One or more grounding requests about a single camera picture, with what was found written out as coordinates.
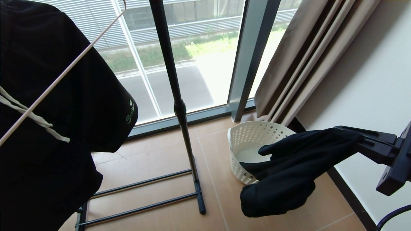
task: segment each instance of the tile floor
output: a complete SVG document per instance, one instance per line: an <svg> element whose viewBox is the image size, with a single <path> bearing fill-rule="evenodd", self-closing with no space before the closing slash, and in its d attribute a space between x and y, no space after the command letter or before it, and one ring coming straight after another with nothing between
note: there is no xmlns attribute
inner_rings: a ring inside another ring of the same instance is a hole
<svg viewBox="0 0 411 231"><path fill-rule="evenodd" d="M247 218L240 208L242 184L230 170L227 130L236 125L223 118L189 128L199 171L206 215L196 199L89 226L87 231L365 231L327 174L316 180L307 203L285 215ZM94 153L104 175L100 190L189 168L180 131L125 143L117 153ZM191 175L93 199L87 219L96 219L194 192ZM73 231L76 214L61 231Z"/></svg>

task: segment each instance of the black cloth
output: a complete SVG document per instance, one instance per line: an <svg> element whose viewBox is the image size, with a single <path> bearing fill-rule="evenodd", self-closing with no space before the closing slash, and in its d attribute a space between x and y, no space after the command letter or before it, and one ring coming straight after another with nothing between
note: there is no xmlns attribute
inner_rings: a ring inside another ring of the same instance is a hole
<svg viewBox="0 0 411 231"><path fill-rule="evenodd" d="M1 78L29 107L90 42L57 8L1 0ZM91 151L115 152L137 121L137 106L92 48L34 113L71 141L27 118L0 147L1 230L57 230L100 187ZM0 136L21 116L0 104Z"/></svg>
<svg viewBox="0 0 411 231"><path fill-rule="evenodd" d="M247 217L285 214L301 207L315 189L314 180L355 154L362 139L356 132L330 128L297 133L260 148L270 161L241 166L259 182L244 186L241 209Z"/></svg>

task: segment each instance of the curtain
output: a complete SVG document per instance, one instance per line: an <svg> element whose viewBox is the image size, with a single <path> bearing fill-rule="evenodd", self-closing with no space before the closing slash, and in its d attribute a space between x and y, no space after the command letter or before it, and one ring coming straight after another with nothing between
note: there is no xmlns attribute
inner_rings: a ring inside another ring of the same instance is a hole
<svg viewBox="0 0 411 231"><path fill-rule="evenodd" d="M304 0L257 89L257 116L287 126L380 0Z"/></svg>

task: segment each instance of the black baseboard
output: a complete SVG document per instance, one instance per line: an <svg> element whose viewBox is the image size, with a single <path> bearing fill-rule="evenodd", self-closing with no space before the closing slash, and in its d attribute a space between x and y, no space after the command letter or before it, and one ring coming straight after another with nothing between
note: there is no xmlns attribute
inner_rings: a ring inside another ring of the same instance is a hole
<svg viewBox="0 0 411 231"><path fill-rule="evenodd" d="M303 125L297 120L297 118L294 118L293 121L291 121L290 125L288 125L288 128L297 133L306 131ZM348 187L347 183L345 183L344 179L341 177L338 171L334 167L332 167L327 171L327 173L334 181L335 185L347 200L353 211L356 213L365 229L367 231L375 231L376 225L374 221L371 219L367 211L365 211L363 205L360 203L350 187Z"/></svg>

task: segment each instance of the gray pavement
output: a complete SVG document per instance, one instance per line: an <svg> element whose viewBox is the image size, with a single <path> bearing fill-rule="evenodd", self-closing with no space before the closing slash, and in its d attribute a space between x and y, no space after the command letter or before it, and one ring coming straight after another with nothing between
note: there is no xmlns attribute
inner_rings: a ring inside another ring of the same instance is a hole
<svg viewBox="0 0 411 231"><path fill-rule="evenodd" d="M182 99L184 100L188 111L214 105L210 91L197 66L190 65L180 67L177 69L177 76ZM167 72L164 70L147 73L147 77L162 115L174 115L174 99ZM139 109L138 121L157 117L150 96L140 75L119 80L137 103Z"/></svg>

